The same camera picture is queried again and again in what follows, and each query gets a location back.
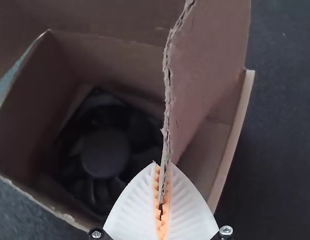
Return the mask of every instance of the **black fan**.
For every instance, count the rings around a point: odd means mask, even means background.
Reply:
[[[60,134],[59,181],[100,215],[151,161],[160,162],[161,124],[93,90]]]

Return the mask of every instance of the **gray carpet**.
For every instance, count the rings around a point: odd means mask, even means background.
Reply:
[[[216,219],[238,240],[310,239],[310,0],[252,0],[246,65],[256,80]],[[85,234],[0,182],[7,239]]]

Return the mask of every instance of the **cardboard box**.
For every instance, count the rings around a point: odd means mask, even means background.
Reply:
[[[78,228],[98,223],[49,172],[60,129],[100,86],[164,120],[163,161],[214,211],[254,79],[249,14],[249,0],[0,0],[0,77],[32,44],[0,103],[2,180]]]

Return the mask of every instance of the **fan hub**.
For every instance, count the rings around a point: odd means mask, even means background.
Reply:
[[[104,128],[84,138],[82,164],[94,178],[117,176],[126,166],[130,155],[126,135],[114,128]]]

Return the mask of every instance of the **metal screw head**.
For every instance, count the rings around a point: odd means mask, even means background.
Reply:
[[[91,233],[91,237],[93,238],[93,239],[101,239],[101,236],[102,236],[102,233],[101,232],[99,232],[99,231],[93,231],[92,233]]]
[[[219,236],[222,239],[229,239],[233,234],[233,228],[231,226],[225,225],[219,229]]]
[[[104,231],[100,227],[94,227],[94,228],[90,229],[90,231],[88,232],[88,235],[92,239],[101,239],[104,235]]]

